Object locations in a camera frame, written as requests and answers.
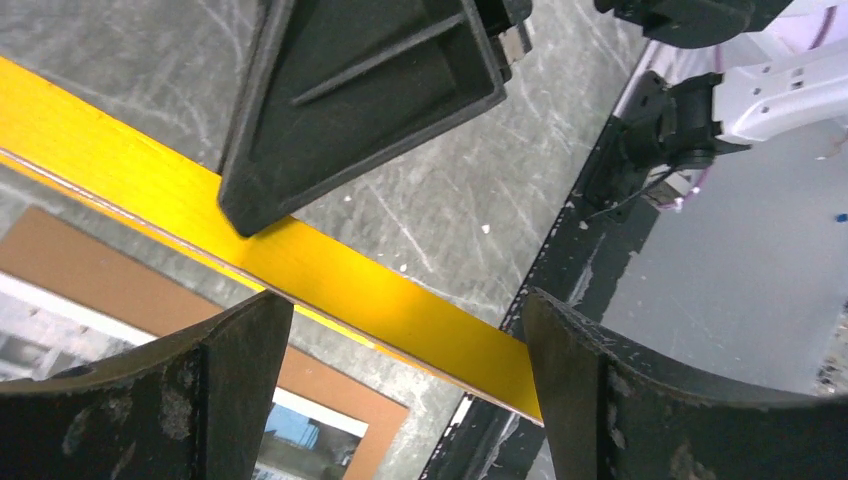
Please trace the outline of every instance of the gray floor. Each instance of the gray floor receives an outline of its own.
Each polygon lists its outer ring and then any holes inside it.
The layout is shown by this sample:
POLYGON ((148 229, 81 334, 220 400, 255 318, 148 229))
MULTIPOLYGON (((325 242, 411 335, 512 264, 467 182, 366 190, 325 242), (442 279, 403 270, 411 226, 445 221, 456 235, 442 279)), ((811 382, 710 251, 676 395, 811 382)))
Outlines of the gray floor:
MULTIPOLYGON (((7 0, 0 55, 214 168, 243 74, 256 0, 7 0)), ((297 217, 490 324, 542 243, 644 42, 589 0, 540 0, 535 50, 509 99, 328 194, 297 217)), ((194 262, 11 172, 9 225, 45 206, 221 305, 249 295, 194 262)), ((380 478, 417 478, 460 391, 306 320, 292 341, 410 407, 380 478)), ((545 478, 544 468, 538 478, 545 478)))

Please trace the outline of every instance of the black plastic part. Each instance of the black plastic part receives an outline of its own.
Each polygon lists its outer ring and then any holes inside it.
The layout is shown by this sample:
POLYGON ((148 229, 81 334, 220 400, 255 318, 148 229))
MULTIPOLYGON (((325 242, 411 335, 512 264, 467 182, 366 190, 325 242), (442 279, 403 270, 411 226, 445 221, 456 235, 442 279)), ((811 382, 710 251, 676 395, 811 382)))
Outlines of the black plastic part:
POLYGON ((746 384, 639 345, 536 291, 524 307, 556 476, 848 478, 848 399, 746 384))
MULTIPOLYGON (((351 0, 340 7, 318 0, 269 5, 219 195, 244 236, 506 97, 472 0, 351 0)), ((491 15, 508 21, 522 12, 491 15)))
POLYGON ((420 479, 524 480, 545 440, 544 430, 525 418, 473 395, 465 419, 448 426, 420 479))
POLYGON ((792 0, 595 0, 595 8, 642 27, 642 35, 702 48, 765 29, 792 0))
POLYGON ((291 316, 261 293, 125 354, 0 383, 0 478, 251 478, 291 316))
POLYGON ((612 120, 595 147, 601 161, 586 186, 595 211, 621 223, 632 207, 626 202, 654 168, 704 169, 717 155, 750 148, 716 138, 721 125, 712 119, 713 89, 722 78, 708 73, 669 88, 655 72, 642 75, 621 119, 612 120))

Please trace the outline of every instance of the black bracket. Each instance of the black bracket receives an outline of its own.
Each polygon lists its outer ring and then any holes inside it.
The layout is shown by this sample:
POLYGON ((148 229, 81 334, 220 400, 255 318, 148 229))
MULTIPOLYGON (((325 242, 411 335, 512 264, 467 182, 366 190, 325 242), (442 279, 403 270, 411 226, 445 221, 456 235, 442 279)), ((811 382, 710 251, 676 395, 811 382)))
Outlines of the black bracket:
POLYGON ((595 8, 640 25, 642 35, 680 48, 702 48, 759 32, 792 0, 595 0, 595 8))

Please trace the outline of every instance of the dark metal jaw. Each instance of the dark metal jaw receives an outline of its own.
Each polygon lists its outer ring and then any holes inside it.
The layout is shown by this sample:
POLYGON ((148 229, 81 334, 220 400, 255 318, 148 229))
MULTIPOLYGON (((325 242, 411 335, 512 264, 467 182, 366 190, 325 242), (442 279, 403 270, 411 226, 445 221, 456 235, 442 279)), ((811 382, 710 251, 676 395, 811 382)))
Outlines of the dark metal jaw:
POLYGON ((249 479, 291 316, 261 293, 125 354, 0 383, 0 478, 249 479))
POLYGON ((848 400, 665 357, 542 291, 523 312, 557 478, 848 478, 848 400))

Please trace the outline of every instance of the brown cardboard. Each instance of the brown cardboard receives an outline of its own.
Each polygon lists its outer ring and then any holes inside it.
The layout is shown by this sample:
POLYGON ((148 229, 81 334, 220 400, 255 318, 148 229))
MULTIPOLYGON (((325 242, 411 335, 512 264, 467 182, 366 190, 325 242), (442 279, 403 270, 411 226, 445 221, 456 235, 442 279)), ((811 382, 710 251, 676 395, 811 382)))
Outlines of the brown cardboard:
MULTIPOLYGON (((94 238, 30 208, 0 241, 0 270, 157 336, 221 311, 94 238)), ((366 422, 346 479, 370 479, 408 410, 289 347, 278 385, 366 422)))

